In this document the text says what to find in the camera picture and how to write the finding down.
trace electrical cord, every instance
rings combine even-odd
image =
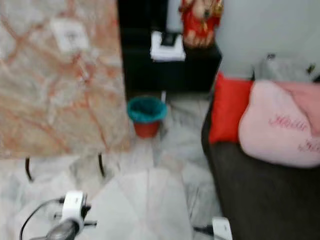
[[[202,233],[202,234],[205,234],[205,235],[208,235],[208,236],[212,236],[212,237],[215,237],[216,239],[219,239],[219,240],[226,240],[224,237],[219,236],[219,235],[214,233],[214,228],[213,228],[212,225],[207,225],[205,227],[194,226],[193,229],[198,233]]]
[[[30,240],[46,240],[46,237],[45,236],[39,236],[39,237],[31,238]]]
[[[58,204],[63,204],[65,202],[65,197],[61,197],[61,198],[57,198],[57,199],[51,199],[48,201],[45,201],[44,203],[42,203],[40,206],[38,206],[31,214],[30,216],[25,220],[24,224],[21,227],[20,230],[20,235],[19,235],[19,240],[23,240],[23,234],[24,234],[24,230],[25,227],[27,225],[27,223],[29,222],[29,220],[33,217],[33,215],[36,214],[36,212],[38,212],[41,208],[43,208],[44,206],[50,204],[50,203],[58,203]]]

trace plastic bucket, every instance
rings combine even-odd
[[[127,112],[136,134],[141,138],[153,138],[167,115],[167,106],[156,97],[139,96],[129,101]]]

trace black metal leg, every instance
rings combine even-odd
[[[106,172],[105,172],[105,169],[104,169],[104,164],[102,162],[102,153],[99,153],[98,155],[98,164],[99,164],[99,169],[100,169],[100,172],[101,172],[101,175],[102,177],[106,177]]]
[[[25,158],[25,172],[30,182],[33,182],[34,179],[30,174],[30,157]]]

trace pink pillow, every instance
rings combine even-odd
[[[320,137],[320,84],[301,82],[277,82],[288,91],[297,106],[308,117],[313,136]]]
[[[249,156],[273,164],[320,165],[320,137],[290,93],[271,81],[256,82],[239,124],[239,140]]]

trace white wall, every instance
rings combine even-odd
[[[168,12],[166,17],[166,29],[171,32],[182,32],[183,24],[178,12],[181,0],[168,0]]]
[[[311,63],[316,64],[315,71],[312,75],[320,75],[320,25],[314,30],[309,39],[301,48],[300,55],[308,59]]]
[[[252,64],[270,52],[320,61],[320,0],[225,0],[224,5],[216,41],[225,73],[248,77]]]

